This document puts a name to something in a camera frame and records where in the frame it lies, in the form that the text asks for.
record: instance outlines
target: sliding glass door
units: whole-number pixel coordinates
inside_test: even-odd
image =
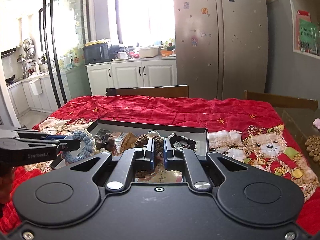
[[[41,49],[42,63],[48,65],[60,108],[73,98],[91,94],[84,62],[84,45],[91,40],[88,0],[43,0],[42,5],[36,49]]]

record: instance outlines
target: blue rope toy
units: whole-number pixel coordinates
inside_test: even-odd
[[[64,159],[66,165],[78,162],[94,155],[94,152],[96,150],[94,138],[92,138],[92,136],[89,136],[87,133],[83,131],[75,131],[72,134],[67,135],[65,139],[77,139],[85,143],[84,148],[76,157],[73,157],[70,154],[70,151],[63,151],[61,153],[61,158]]]

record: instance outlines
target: chair backrest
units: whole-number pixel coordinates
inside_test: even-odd
[[[313,111],[318,109],[318,101],[314,99],[293,98],[249,91],[244,91],[244,99],[268,102],[273,107],[308,108]]]
[[[188,98],[189,86],[148,87],[148,88],[107,88],[107,97],[111,96],[147,96],[164,98]]]

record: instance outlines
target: kitchen floor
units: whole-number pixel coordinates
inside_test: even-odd
[[[24,124],[28,129],[32,129],[36,124],[42,122],[49,115],[49,113],[30,110],[23,116],[19,117],[18,121],[20,124]]]

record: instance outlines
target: ceiling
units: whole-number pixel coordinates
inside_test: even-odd
[[[43,0],[0,0],[1,15],[18,18],[36,13],[42,8]]]

